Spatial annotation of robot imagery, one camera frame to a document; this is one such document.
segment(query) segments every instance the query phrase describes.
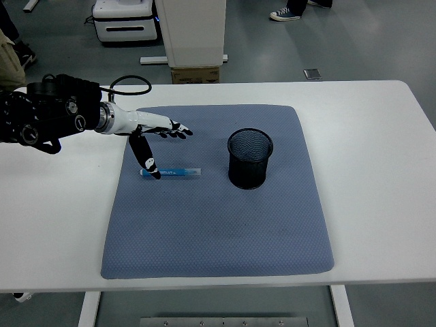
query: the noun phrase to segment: sneaker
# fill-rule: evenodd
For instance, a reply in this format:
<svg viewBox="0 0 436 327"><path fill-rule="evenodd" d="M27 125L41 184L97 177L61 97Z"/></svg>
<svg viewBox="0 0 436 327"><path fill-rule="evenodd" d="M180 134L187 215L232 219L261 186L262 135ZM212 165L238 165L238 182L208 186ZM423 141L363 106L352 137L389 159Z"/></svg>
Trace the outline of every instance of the sneaker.
<svg viewBox="0 0 436 327"><path fill-rule="evenodd" d="M30 300L33 293L13 293L14 298L18 301L18 302L24 302L26 300Z"/></svg>
<svg viewBox="0 0 436 327"><path fill-rule="evenodd" d="M276 12L270 13L270 18L277 22L286 22L288 20L300 19L301 16L294 15L288 7L284 7Z"/></svg>
<svg viewBox="0 0 436 327"><path fill-rule="evenodd" d="M36 54L23 42L19 42L12 46L16 55L20 59L20 64L23 69L28 68L36 60Z"/></svg>
<svg viewBox="0 0 436 327"><path fill-rule="evenodd" d="M325 8L325 9L330 9L332 6L330 6L330 7L324 7L323 5L320 5L318 2L314 2L314 1L311 1L311 0L308 0L307 1L307 4L308 5L317 5L318 7L321 7L321 8Z"/></svg>

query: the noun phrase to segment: table leg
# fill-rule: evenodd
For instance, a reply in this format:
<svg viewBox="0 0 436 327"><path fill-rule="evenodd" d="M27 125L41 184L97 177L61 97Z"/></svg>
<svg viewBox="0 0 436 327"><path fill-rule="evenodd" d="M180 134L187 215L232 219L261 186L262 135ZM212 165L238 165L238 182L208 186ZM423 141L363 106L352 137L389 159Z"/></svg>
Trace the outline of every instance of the table leg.
<svg viewBox="0 0 436 327"><path fill-rule="evenodd" d="M349 308L347 291L344 285L331 285L334 311L338 327L354 327L351 309Z"/></svg>
<svg viewBox="0 0 436 327"><path fill-rule="evenodd" d="M223 63L229 61L228 54L223 55ZM163 65L168 63L167 57L140 57L139 63L141 65Z"/></svg>
<svg viewBox="0 0 436 327"><path fill-rule="evenodd" d="M94 327L101 292L86 292L78 327Z"/></svg>

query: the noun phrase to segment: gray floor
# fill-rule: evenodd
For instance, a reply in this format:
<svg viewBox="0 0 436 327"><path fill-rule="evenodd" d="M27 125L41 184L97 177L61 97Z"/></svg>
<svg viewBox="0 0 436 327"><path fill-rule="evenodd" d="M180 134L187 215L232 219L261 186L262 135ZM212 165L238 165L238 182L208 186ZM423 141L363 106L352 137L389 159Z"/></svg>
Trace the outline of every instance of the gray floor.
<svg viewBox="0 0 436 327"><path fill-rule="evenodd" d="M302 20L285 23L268 19L268 13L282 7L285 0L227 2L225 53L229 62L221 68L221 82L304 81L303 70L312 68L318 68L324 80L402 80L436 126L436 66L432 60L436 53L435 0L335 0L331 10L308 6ZM93 0L40 0L31 14L22 12L26 3L5 1L23 40L30 43L39 58L27 70L28 82L39 81L47 73L65 73L100 84L110 84L125 74L139 74L152 84L171 83L168 66L139 65L142 56L164 56L162 42L141 47L102 46L94 27L83 24L91 14ZM211 312L243 315L267 313L276 307L277 313L302 313L304 309L294 301L299 291L244 290L240 296L245 294L250 301L244 303L239 298L239 304L233 307L233 302L214 303ZM324 291L322 287L313 288L313 294ZM436 326L434 283L351 285L347 293L356 326ZM238 299L234 290L204 294L212 299ZM186 309L184 296L198 294L104 294L97 323L104 327L131 326L130 321L119 320L126 311L138 316L141 312L171 312L173 308L181 313L201 314ZM264 302L252 300L253 296ZM1 294L0 326L77 326L82 298L82 293L38 294L19 305L10 294ZM316 302L309 298L305 302L315 307L311 303ZM322 313L314 310L306 314L314 317L314 326L331 326L331 307L322 309Z"/></svg>

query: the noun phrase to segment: blue marker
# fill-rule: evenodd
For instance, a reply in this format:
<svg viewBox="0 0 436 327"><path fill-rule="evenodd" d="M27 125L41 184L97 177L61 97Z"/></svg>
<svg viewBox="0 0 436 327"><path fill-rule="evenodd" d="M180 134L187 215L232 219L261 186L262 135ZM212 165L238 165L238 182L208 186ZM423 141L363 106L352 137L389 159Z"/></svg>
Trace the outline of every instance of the blue marker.
<svg viewBox="0 0 436 327"><path fill-rule="evenodd" d="M159 169L161 176L199 176L202 174L201 168L162 168ZM151 176L145 169L139 173L142 176Z"/></svg>

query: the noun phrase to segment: cardboard box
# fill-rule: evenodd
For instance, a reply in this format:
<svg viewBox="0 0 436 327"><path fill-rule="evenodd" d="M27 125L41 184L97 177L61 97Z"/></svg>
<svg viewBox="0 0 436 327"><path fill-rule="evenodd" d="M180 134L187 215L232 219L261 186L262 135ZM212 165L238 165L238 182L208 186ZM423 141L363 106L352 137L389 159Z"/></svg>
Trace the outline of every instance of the cardboard box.
<svg viewBox="0 0 436 327"><path fill-rule="evenodd" d="M172 68L172 84L219 83L219 67Z"/></svg>

